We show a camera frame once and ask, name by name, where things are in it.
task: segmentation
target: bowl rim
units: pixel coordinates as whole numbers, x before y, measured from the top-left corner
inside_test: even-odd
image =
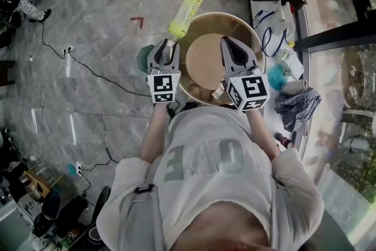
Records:
[[[195,20],[198,20],[198,19],[201,19],[202,17],[205,17],[205,16],[208,16],[208,15],[223,15],[223,16],[228,16],[228,17],[231,17],[233,19],[236,19],[237,21],[239,21],[240,23],[244,24],[244,26],[246,28],[248,28],[250,30],[250,32],[252,32],[254,34],[254,36],[256,37],[256,40],[258,42],[258,44],[260,45],[260,48],[262,48],[262,45],[261,45],[261,40],[259,38],[259,36],[257,35],[257,33],[255,32],[255,30],[244,20],[242,20],[241,18],[239,17],[236,17],[232,14],[229,14],[229,13],[225,13],[225,12],[207,12],[207,13],[202,13],[200,15],[197,15],[195,16],[193,19],[192,19],[192,23],[195,21]],[[263,74],[265,74],[265,71],[266,71],[266,56],[264,54],[264,52],[261,51],[261,55],[262,55],[262,58],[263,58],[263,66],[261,68],[261,71]],[[199,102],[199,103],[202,103],[204,105],[208,105],[208,106],[217,106],[213,103],[209,103],[209,102],[205,102],[201,99],[198,99],[196,98],[195,96],[193,96],[190,92],[188,92],[184,87],[183,85],[181,84],[181,82],[179,81],[179,87],[183,90],[183,92],[190,98],[192,98],[193,100],[195,100],[196,102]]]

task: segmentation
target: gray tile floor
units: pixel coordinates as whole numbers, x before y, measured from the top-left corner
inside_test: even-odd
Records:
[[[58,52],[73,45],[76,58],[94,72],[125,88],[148,93],[135,56],[141,47],[166,36],[181,1],[42,0],[36,6],[52,9],[45,22],[45,42]],[[204,0],[199,13],[210,11],[228,12],[249,21],[246,0]],[[142,29],[130,20],[134,16],[144,16]],[[23,153],[38,156],[42,145],[42,159],[60,172],[77,160],[87,167],[106,162],[105,147],[116,160],[137,154],[152,113],[150,98],[126,93],[73,60],[59,60],[42,45],[41,36],[41,24],[25,22],[10,54],[17,63],[16,84],[8,88],[4,112]],[[55,67],[60,72],[48,89]],[[88,193],[91,202],[103,186],[112,184],[114,173],[112,163],[93,171]],[[87,187],[80,184],[81,179],[72,180],[78,183],[78,191]]]

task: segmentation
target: red object on floor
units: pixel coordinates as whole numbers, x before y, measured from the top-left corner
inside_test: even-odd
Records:
[[[140,21],[140,29],[143,28],[143,20],[144,20],[143,17],[131,17],[130,20],[131,21]]]

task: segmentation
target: white table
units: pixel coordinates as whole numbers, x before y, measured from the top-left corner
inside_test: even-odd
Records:
[[[278,4],[277,2],[256,2],[256,1],[252,1],[251,5],[252,5],[253,18],[261,10],[271,12],[271,11],[277,9],[277,4]],[[258,18],[254,22],[254,26],[257,25],[259,20],[260,20],[260,18]],[[258,35],[258,37],[260,38],[261,41],[262,41],[262,38],[263,38],[263,35],[264,35],[266,28],[268,28],[270,25],[271,25],[271,19],[267,18],[255,29],[255,31],[256,31],[256,33],[257,33],[257,35]],[[272,55],[274,53],[274,51],[277,49],[281,39],[282,39],[282,34],[279,35],[279,36],[277,36],[275,34],[271,34],[270,42],[266,47],[266,52],[269,55]],[[288,41],[296,41],[297,40],[296,34],[294,33],[294,35],[288,35],[287,40]],[[281,46],[281,49],[283,49],[285,47],[288,47],[288,44],[284,41],[282,46]],[[266,57],[266,72],[275,65],[276,65],[276,59],[275,58]],[[288,81],[293,81],[292,77],[289,76]],[[276,91],[275,89],[270,87],[270,93],[271,93],[271,98],[266,103],[266,105],[264,107],[264,119],[265,119],[266,125],[267,125],[267,127],[268,127],[268,129],[271,133],[280,132],[284,136],[291,138],[292,133],[287,132],[283,128],[281,115],[277,114],[277,112],[275,112],[275,110],[274,110],[274,108],[275,108],[274,101],[275,101],[276,97],[279,95],[279,91]]]

